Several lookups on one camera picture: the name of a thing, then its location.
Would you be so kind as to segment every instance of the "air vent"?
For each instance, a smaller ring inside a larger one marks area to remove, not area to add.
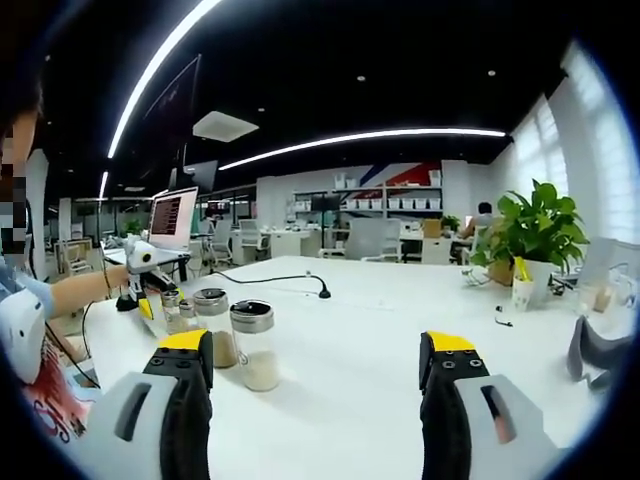
[[[209,112],[193,126],[193,135],[229,143],[258,128],[222,112]]]

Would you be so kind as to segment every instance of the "window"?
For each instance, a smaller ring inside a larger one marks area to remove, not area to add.
[[[640,243],[638,159],[622,110],[598,66],[577,46],[569,50],[564,68],[592,142],[600,190],[601,235]]]
[[[559,196],[568,195],[567,169],[558,143],[558,129],[546,99],[541,98],[513,134],[518,191],[529,196],[532,179],[553,183]]]

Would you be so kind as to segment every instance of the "pen holder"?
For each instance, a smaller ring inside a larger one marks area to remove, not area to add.
[[[534,282],[525,282],[514,277],[513,286],[511,287],[511,303],[516,312],[527,311],[534,287]]]

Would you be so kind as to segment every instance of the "bottle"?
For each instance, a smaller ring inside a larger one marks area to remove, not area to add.
[[[180,301],[179,307],[180,316],[185,323],[185,331],[200,330],[202,327],[200,326],[200,322],[198,321],[193,300],[191,300],[190,298],[185,298],[184,300]]]
[[[205,288],[194,294],[193,301],[201,328],[212,333],[214,368],[233,367],[238,363],[238,357],[227,314],[227,293],[219,288]]]
[[[161,298],[162,311],[167,322],[167,333],[173,335],[174,333],[184,332],[186,323],[180,316],[180,292],[178,290],[167,290],[162,293]]]
[[[259,300],[247,300],[232,305],[229,316],[242,381],[249,390],[273,390],[280,383],[272,338],[273,308]]]

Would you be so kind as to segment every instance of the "curved light strip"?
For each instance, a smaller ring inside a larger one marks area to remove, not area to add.
[[[156,54],[153,56],[147,68],[145,68],[140,80],[136,84],[136,87],[133,89],[131,96],[129,97],[129,101],[127,105],[124,107],[124,111],[120,116],[120,121],[118,122],[118,127],[116,128],[116,133],[113,135],[113,139],[111,140],[111,146],[109,147],[109,154],[107,155],[109,158],[113,158],[118,149],[118,144],[120,143],[120,139],[122,138],[122,134],[124,133],[124,129],[129,122],[129,118],[133,113],[133,110],[136,108],[144,89],[147,88],[147,85],[153,75],[158,71],[164,59],[167,58],[167,55],[171,53],[171,50],[182,40],[182,38],[191,30],[191,28],[198,23],[202,17],[204,17],[213,7],[215,7],[222,0],[202,0],[196,8],[194,8],[189,15],[184,17],[184,19],[178,24],[178,26],[171,32],[171,34],[167,37],[164,43],[160,46]]]
[[[344,135],[342,137],[333,137],[325,140],[317,140],[315,142],[301,143],[300,145],[294,145],[293,147],[261,153],[255,157],[245,158],[244,160],[238,160],[237,162],[220,167],[219,170],[228,170],[229,168],[238,167],[245,163],[255,162],[256,160],[262,160],[263,158],[273,157],[274,155],[281,155],[283,153],[295,152],[296,150],[304,150],[305,148],[330,145],[332,143],[351,142],[353,140],[364,140],[367,138],[399,137],[403,135],[476,135],[480,137],[504,137],[506,134],[495,130],[476,130],[472,128],[411,128],[404,130],[357,133],[355,135]]]

